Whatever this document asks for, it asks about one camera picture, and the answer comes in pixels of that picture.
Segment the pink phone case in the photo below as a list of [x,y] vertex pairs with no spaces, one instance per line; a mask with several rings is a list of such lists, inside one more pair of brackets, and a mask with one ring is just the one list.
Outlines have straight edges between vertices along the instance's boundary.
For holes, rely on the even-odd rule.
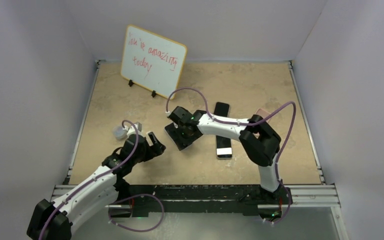
[[267,117],[271,114],[269,111],[259,108],[256,112],[256,115],[262,117],[267,123],[270,121],[270,119],[267,119]]

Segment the black smartphone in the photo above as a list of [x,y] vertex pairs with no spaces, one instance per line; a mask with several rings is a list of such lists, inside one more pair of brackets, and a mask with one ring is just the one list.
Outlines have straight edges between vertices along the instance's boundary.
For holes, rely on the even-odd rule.
[[219,160],[230,160],[233,156],[232,142],[230,138],[217,135],[216,139],[216,157]]

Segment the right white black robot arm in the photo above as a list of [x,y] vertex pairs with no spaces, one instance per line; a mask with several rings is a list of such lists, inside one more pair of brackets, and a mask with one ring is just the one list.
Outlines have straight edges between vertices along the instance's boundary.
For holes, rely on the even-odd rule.
[[229,118],[205,110],[190,113],[181,106],[166,112],[166,116],[172,122],[164,129],[179,151],[203,135],[240,142],[248,158],[258,166],[262,200],[272,204],[280,198],[275,161],[280,153],[281,137],[263,117],[254,114],[250,118]]

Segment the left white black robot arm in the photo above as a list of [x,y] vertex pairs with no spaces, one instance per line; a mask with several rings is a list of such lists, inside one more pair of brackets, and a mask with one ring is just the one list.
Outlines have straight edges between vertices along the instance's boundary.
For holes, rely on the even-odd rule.
[[164,153],[166,146],[153,132],[133,133],[116,148],[87,179],[71,191],[34,208],[26,234],[33,240],[70,240],[89,218],[112,203],[129,199],[129,184],[124,180],[133,167]]

